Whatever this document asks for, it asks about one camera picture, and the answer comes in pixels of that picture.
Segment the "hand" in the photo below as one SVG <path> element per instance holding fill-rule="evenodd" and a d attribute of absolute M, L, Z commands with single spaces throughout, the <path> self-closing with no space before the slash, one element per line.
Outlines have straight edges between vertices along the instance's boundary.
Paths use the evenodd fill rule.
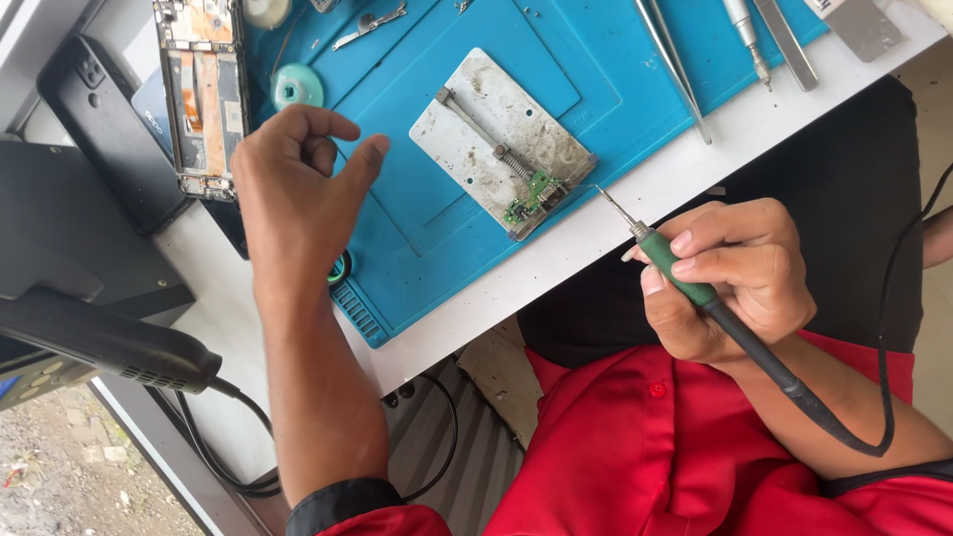
<path fill-rule="evenodd" d="M 380 173 L 390 142 L 375 134 L 337 176 L 329 136 L 354 141 L 360 129 L 338 113 L 293 104 L 246 137 L 232 156 L 262 319 L 315 307 L 347 246 L 357 211 Z"/>
<path fill-rule="evenodd" d="M 672 265 L 672 276 L 714 284 L 728 307 L 768 344 L 794 334 L 817 312 L 804 284 L 798 231 L 775 199 L 707 203 L 667 221 L 659 232 L 682 259 Z M 626 258 L 650 263 L 638 246 Z M 658 268 L 646 267 L 641 284 L 649 324 L 676 359 L 716 364 L 745 357 Z"/>

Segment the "fingernail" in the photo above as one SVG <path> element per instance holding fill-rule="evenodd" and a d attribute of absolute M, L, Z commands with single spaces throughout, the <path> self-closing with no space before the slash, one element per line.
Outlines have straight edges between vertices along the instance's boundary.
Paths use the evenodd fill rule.
<path fill-rule="evenodd" d="M 661 278 L 661 272 L 655 264 L 649 264 L 642 270 L 642 294 L 651 296 L 659 290 L 665 288 L 665 281 Z"/>
<path fill-rule="evenodd" d="M 692 232 L 691 231 L 682 231 L 681 235 L 675 237 L 672 240 L 672 251 L 681 251 L 688 247 L 688 244 L 692 242 Z"/>
<path fill-rule="evenodd" d="M 391 150 L 391 140 L 384 134 L 374 134 L 371 136 L 371 143 L 382 155 L 386 155 Z"/>
<path fill-rule="evenodd" d="M 673 274 L 681 274 L 695 268 L 695 258 L 683 258 L 672 265 Z"/>

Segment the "screwdriver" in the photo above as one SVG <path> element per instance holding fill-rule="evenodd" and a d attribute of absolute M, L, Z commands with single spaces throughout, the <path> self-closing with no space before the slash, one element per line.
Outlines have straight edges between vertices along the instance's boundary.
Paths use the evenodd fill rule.
<path fill-rule="evenodd" d="M 884 433 L 884 439 L 881 444 L 870 444 L 858 438 L 834 415 L 817 395 L 811 391 L 800 378 L 791 372 L 778 356 L 768 348 L 755 332 L 738 318 L 728 305 L 721 300 L 715 287 L 708 283 L 686 283 L 672 277 L 672 264 L 680 260 L 672 253 L 672 245 L 668 238 L 660 232 L 645 225 L 644 222 L 636 220 L 629 216 L 622 207 L 616 203 L 609 193 L 602 190 L 598 185 L 596 188 L 602 193 L 602 196 L 616 208 L 619 214 L 629 223 L 629 232 L 636 238 L 636 243 L 649 260 L 655 264 L 659 270 L 672 281 L 681 292 L 691 300 L 692 303 L 701 307 L 708 313 L 728 337 L 732 338 L 741 350 L 751 358 L 761 370 L 787 395 L 811 421 L 817 424 L 822 430 L 833 436 L 841 443 L 853 448 L 854 450 L 880 458 L 890 447 L 893 440 L 893 431 L 890 430 L 889 437 Z"/>
<path fill-rule="evenodd" d="M 761 53 L 758 52 L 758 37 L 755 35 L 755 27 L 751 24 L 751 13 L 744 4 L 744 0 L 722 0 L 724 8 L 728 11 L 728 18 L 731 24 L 738 30 L 741 37 L 741 43 L 751 51 L 751 57 L 755 60 L 755 73 L 764 86 L 771 91 L 771 73 L 768 72 L 768 64 L 765 63 Z"/>

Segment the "blue silicone repair mat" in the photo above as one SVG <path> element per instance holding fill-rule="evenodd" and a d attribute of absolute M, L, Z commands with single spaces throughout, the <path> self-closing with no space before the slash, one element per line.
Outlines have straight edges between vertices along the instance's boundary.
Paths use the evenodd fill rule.
<path fill-rule="evenodd" d="M 659 2 L 704 113 L 757 80 L 721 0 Z M 826 31 L 802 0 L 778 3 L 802 44 Z M 365 134 L 391 138 L 348 246 L 354 271 L 334 290 L 374 348 L 533 238 L 510 241 L 408 136 L 470 50 L 484 49 L 599 156 L 584 184 L 611 184 L 691 127 L 631 0 L 473 0 L 461 15 L 453 0 L 407 0 L 406 15 L 332 51 L 334 41 L 356 30 L 361 14 L 379 17 L 398 4 L 343 0 L 322 15 L 296 0 L 280 28 L 249 28 L 246 45 L 254 124 L 274 114 L 267 98 L 270 75 L 289 27 L 303 12 L 281 65 L 310 65 L 324 83 L 325 106 L 350 117 Z M 781 54 L 750 2 L 749 9 L 761 52 L 777 66 Z M 339 146 L 347 157 L 355 144 Z M 576 188 L 534 236 L 594 194 Z"/>

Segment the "gravel ground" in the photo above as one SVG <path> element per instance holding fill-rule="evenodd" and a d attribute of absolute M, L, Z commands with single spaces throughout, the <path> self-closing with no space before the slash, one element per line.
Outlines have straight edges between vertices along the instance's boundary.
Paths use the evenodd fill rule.
<path fill-rule="evenodd" d="M 85 385 L 0 413 L 0 536 L 202 536 Z"/>

